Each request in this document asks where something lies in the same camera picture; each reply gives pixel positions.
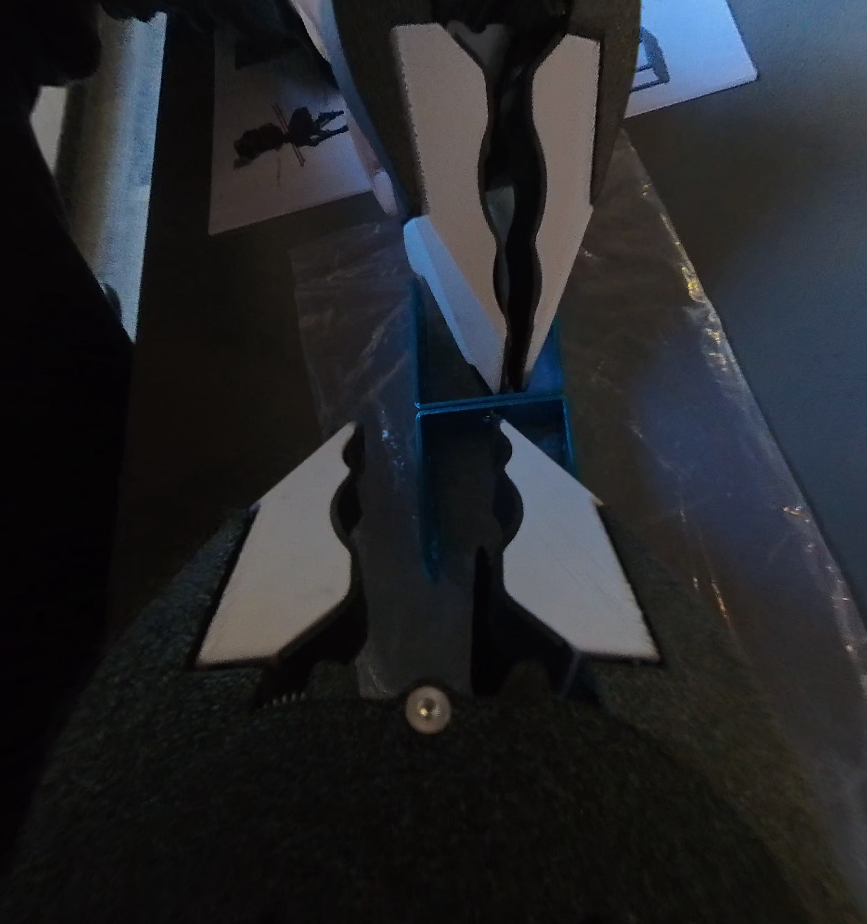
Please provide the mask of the blue metal U bracket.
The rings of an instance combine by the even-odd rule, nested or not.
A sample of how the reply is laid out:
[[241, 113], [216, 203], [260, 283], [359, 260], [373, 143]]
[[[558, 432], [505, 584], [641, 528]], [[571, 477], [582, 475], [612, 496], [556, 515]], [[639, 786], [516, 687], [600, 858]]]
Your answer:
[[415, 331], [415, 406], [439, 410], [458, 406], [490, 406], [535, 401], [563, 394], [565, 375], [558, 322], [554, 321], [526, 390], [492, 393], [476, 369], [466, 362], [442, 317], [427, 283], [413, 283]]
[[419, 535], [432, 581], [471, 567], [494, 544], [498, 426], [508, 422], [570, 474], [577, 472], [561, 395], [490, 398], [424, 406], [416, 413]]

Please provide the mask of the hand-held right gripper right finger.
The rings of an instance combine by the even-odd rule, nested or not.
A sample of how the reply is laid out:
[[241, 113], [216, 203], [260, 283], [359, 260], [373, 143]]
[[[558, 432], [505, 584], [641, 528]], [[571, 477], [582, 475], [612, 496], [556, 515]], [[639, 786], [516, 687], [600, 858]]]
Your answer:
[[509, 539], [502, 583], [511, 603], [579, 655], [657, 664], [660, 654], [601, 517], [601, 502], [510, 422]]

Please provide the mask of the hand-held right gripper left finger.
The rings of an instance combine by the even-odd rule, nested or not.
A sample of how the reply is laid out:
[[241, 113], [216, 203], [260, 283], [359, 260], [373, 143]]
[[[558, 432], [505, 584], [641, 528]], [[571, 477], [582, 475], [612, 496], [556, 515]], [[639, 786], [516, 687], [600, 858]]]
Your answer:
[[277, 664], [342, 614], [357, 583], [342, 516], [358, 515], [362, 452], [347, 422], [254, 504], [196, 668]]

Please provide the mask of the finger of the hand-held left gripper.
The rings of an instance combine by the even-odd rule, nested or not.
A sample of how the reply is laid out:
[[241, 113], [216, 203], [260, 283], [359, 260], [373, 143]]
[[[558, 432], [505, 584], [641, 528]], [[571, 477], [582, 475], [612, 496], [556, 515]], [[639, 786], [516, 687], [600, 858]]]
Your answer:
[[439, 24], [396, 26], [392, 42], [422, 201], [420, 214], [404, 224], [406, 255], [463, 358], [496, 393], [507, 321], [496, 292], [497, 237], [481, 179], [492, 125], [485, 71]]
[[547, 339], [593, 211], [599, 43], [567, 34], [532, 66], [518, 101], [513, 218], [513, 386]]

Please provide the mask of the white instruction manual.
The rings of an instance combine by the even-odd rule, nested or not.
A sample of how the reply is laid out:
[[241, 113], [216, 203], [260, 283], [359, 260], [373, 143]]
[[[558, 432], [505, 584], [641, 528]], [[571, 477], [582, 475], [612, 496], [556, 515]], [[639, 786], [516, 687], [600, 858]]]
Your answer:
[[[307, 54], [270, 54], [228, 29], [213, 40], [211, 235], [374, 191], [346, 105]], [[757, 76], [727, 2], [646, 1], [626, 117]], [[289, 126], [296, 114], [297, 124]], [[317, 134], [307, 146], [286, 141], [241, 165], [235, 143], [263, 126], [283, 133], [313, 127]]]

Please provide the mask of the large clear plastic bag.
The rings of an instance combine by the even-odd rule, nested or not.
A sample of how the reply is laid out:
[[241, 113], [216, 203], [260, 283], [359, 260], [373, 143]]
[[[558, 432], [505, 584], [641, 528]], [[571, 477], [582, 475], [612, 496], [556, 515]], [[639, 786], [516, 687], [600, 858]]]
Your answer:
[[[420, 664], [420, 614], [469, 600], [470, 568], [432, 581], [419, 535], [413, 283], [393, 222], [294, 250], [300, 333], [326, 430], [367, 428], [370, 514], [358, 549], [370, 649], [361, 680], [393, 691]], [[783, 847], [867, 922], [867, 630], [774, 442], [714, 308], [628, 139], [562, 306], [579, 475], [606, 502], [616, 548], [677, 644], [677, 674], [601, 668], [625, 722], [719, 780], [786, 807]]]

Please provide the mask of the person's clothed body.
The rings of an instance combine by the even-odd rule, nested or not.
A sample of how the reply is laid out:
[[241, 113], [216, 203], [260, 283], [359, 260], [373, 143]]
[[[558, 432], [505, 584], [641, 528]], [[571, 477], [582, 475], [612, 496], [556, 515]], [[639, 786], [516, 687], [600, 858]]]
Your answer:
[[0, 873], [104, 636], [132, 342], [30, 116], [93, 74], [99, 2], [0, 2]]

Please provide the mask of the grey desk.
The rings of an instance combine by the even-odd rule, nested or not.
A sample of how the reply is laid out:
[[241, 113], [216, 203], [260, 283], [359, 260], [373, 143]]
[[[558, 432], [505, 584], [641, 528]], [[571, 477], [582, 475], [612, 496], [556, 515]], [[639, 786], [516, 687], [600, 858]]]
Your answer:
[[[867, 630], [867, 2], [731, 2], [752, 84], [630, 145]], [[212, 39], [167, 28], [111, 622], [322, 437], [289, 251], [371, 196], [211, 237]]]

